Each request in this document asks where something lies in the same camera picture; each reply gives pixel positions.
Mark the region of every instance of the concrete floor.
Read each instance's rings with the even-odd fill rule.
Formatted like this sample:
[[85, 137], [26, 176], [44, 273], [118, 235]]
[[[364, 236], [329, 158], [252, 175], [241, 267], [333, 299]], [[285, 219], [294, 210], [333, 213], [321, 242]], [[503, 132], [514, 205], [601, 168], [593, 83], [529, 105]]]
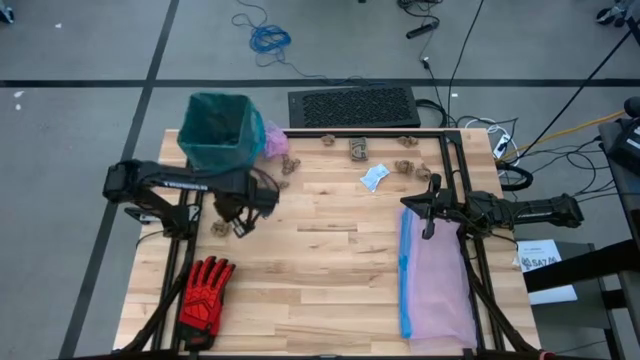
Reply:
[[[5, 250], [0, 252], [0, 273], [5, 274], [0, 279], [0, 358], [56, 358], [105, 211], [106, 202], [100, 196], [104, 174], [108, 165], [121, 158], [131, 138], [134, 113], [143, 120], [137, 142], [130, 144], [135, 145], [134, 156], [155, 159], [164, 129], [180, 127], [187, 98], [194, 91], [249, 95], [266, 119], [287, 127], [287, 92], [313, 83], [296, 88], [269, 87], [268, 82], [220, 83], [226, 88], [191, 88], [199, 85], [188, 83], [184, 86], [189, 87], [152, 88], [154, 79], [145, 79], [149, 73], [156, 75], [149, 69], [170, 0], [8, 2], [17, 22], [0, 25], [4, 50], [0, 80], [80, 80], [72, 85], [0, 81], [0, 196], [4, 201], [0, 228], [5, 239]], [[395, 1], [252, 3], [264, 6], [269, 23], [291, 34], [287, 56], [301, 71], [331, 78], [428, 77], [417, 61], [427, 37], [404, 38], [420, 19], [399, 10]], [[434, 8], [442, 23], [424, 55], [429, 56], [436, 78], [451, 77], [478, 3], [445, 0]], [[517, 143], [532, 141], [576, 90], [577, 82], [572, 80], [586, 77], [626, 31], [594, 23], [595, 13], [609, 4], [609, 0], [488, 0], [456, 76], [486, 81], [454, 87], [458, 97], [451, 99], [452, 115], [519, 117]], [[243, 11], [259, 21], [259, 12], [233, 1], [180, 1], [156, 69], [157, 79], [299, 79], [283, 65], [255, 66], [248, 47], [249, 28], [230, 23], [233, 14]], [[639, 58], [640, 46], [630, 38], [596, 78], [640, 79]], [[549, 87], [498, 87], [493, 79], [551, 81]], [[28, 87], [15, 87], [20, 84]], [[24, 94], [15, 98], [14, 93], [22, 90]], [[440, 88], [441, 95], [446, 91]], [[626, 98], [639, 93], [639, 88], [630, 86], [589, 87], [551, 131], [620, 110]], [[433, 87], [415, 87], [414, 94], [436, 99]], [[433, 114], [420, 112], [423, 126], [438, 123]], [[548, 147], [580, 144], [595, 135], [596, 129], [589, 128]], [[598, 156], [592, 156], [594, 161], [604, 164]], [[534, 169], [545, 161], [544, 156], [531, 157], [522, 164]], [[559, 163], [541, 171], [534, 185], [518, 195], [534, 199], [572, 193], [585, 186], [589, 176], [587, 171]], [[600, 171], [597, 184], [610, 178], [608, 170]], [[582, 210], [586, 221], [579, 229], [526, 226], [517, 229], [517, 236], [592, 242], [596, 247], [629, 237], [616, 197], [586, 202]], [[139, 226], [119, 211], [76, 355], [111, 350], [138, 234]], [[538, 319], [538, 326], [549, 350], [604, 339], [593, 329], [559, 328], [544, 320]], [[627, 358], [640, 358], [628, 317], [620, 312], [616, 321]], [[569, 354], [608, 356], [604, 344]]]

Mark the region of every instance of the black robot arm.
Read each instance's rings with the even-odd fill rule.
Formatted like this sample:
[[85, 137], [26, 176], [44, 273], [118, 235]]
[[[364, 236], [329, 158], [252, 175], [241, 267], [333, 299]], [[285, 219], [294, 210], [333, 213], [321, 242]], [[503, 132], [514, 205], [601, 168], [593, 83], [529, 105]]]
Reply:
[[551, 199], [512, 202], [498, 199], [485, 191], [471, 191], [461, 204], [450, 189], [440, 189], [442, 178], [431, 177], [427, 192], [400, 199], [402, 204], [427, 220], [422, 234], [430, 239], [435, 231], [433, 220], [441, 218], [468, 225], [485, 235], [495, 227], [512, 228], [514, 225], [547, 222], [556, 226], [576, 228], [584, 217], [577, 201], [562, 194]]
[[191, 227], [193, 211], [188, 206], [170, 204], [152, 191], [154, 187], [213, 193], [216, 211], [233, 225], [238, 237], [251, 232], [259, 216], [271, 215], [279, 199], [277, 184], [261, 170], [237, 169], [212, 175], [139, 160], [110, 166], [102, 194], [113, 203], [137, 205], [139, 209], [125, 211], [138, 221], [159, 219], [165, 236], [186, 239], [197, 231]]

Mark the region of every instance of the green plastic bag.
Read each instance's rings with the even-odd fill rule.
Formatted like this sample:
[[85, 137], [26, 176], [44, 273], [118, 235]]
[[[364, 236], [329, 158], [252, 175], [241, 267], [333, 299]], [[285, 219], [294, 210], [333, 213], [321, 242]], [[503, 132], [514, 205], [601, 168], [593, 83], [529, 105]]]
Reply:
[[244, 95], [198, 92], [189, 98], [178, 144], [196, 169], [249, 168], [264, 149], [262, 116]]

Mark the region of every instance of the cable bundle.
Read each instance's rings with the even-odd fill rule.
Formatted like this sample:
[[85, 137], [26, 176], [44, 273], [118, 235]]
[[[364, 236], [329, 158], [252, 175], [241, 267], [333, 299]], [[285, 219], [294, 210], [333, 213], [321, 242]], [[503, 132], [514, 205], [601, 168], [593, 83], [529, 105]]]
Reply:
[[[353, 82], [353, 80], [356, 80], [356, 79], [362, 80], [366, 85], [384, 85], [384, 83], [372, 83], [372, 82], [366, 81], [362, 78], [362, 76], [350, 76], [344, 80], [333, 81], [324, 75], [309, 75], [309, 74], [303, 73], [302, 71], [298, 70], [298, 68], [294, 64], [288, 62], [286, 59], [285, 49], [287, 48], [287, 46], [291, 45], [291, 36], [289, 35], [289, 33], [277, 25], [266, 25], [267, 20], [269, 19], [269, 16], [267, 14], [267, 11], [263, 7], [254, 5], [254, 4], [247, 4], [242, 0], [236, 0], [236, 1], [243, 6], [258, 9], [262, 11], [262, 13], [264, 14], [264, 20], [262, 20], [258, 25], [255, 25], [251, 21], [251, 18], [249, 17], [249, 15], [246, 13], [235, 14], [231, 18], [231, 24], [238, 27], [248, 26], [251, 28], [251, 38], [249, 39], [249, 47], [251, 48], [251, 50], [253, 50], [256, 53], [256, 59], [255, 59], [256, 66], [267, 67], [267, 66], [273, 65], [274, 63], [280, 63], [280, 64], [291, 67], [295, 72], [297, 72], [302, 77], [318, 78], [332, 86], [342, 85], [347, 82]], [[258, 58], [264, 55], [273, 56], [273, 60], [267, 63], [260, 63], [258, 61]]]

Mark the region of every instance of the black floor stripe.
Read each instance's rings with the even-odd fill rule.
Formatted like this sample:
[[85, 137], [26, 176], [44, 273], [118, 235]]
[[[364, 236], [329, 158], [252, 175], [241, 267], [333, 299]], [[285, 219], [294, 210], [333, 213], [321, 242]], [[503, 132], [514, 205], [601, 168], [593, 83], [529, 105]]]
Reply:
[[[135, 151], [136, 143], [138, 142], [138, 137], [140, 135], [140, 129], [142, 128], [142, 122], [144, 121], [149, 100], [151, 99], [153, 81], [158, 75], [158, 70], [160, 69], [162, 55], [164, 54], [164, 50], [167, 46], [171, 27], [173, 26], [173, 20], [175, 19], [176, 11], [178, 9], [178, 3], [179, 0], [171, 0], [171, 3], [169, 4], [167, 15], [165, 17], [164, 24], [162, 25], [162, 31], [160, 32], [158, 43], [151, 60], [151, 65], [149, 66], [147, 78], [143, 84], [144, 87], [140, 95], [140, 100], [138, 101], [138, 106], [131, 122], [129, 135], [127, 136], [124, 149], [122, 150], [121, 160], [130, 159]], [[104, 259], [104, 254], [107, 250], [109, 236], [111, 235], [111, 229], [113, 228], [117, 209], [118, 206], [109, 203], [104, 210], [96, 241], [93, 245], [93, 249], [91, 250], [91, 256], [89, 257], [89, 264], [87, 265], [84, 278], [82, 279], [78, 299], [76, 300], [76, 304], [73, 308], [71, 320], [69, 321], [69, 326], [67, 327], [67, 332], [60, 349], [59, 358], [71, 358], [76, 352], [78, 340], [82, 334], [82, 327], [87, 317], [91, 298], [98, 280], [98, 274], [100, 273], [100, 266], [102, 265], [102, 260]]]
[[[584, 79], [454, 79], [454, 87], [579, 87]], [[365, 79], [343, 86], [385, 83], [387, 85], [449, 86], [449, 79]], [[0, 80], [0, 88], [280, 88], [330, 87], [322, 80]], [[640, 87], [640, 79], [594, 79], [587, 87]]]
[[142, 88], [146, 80], [0, 80], [0, 88]]

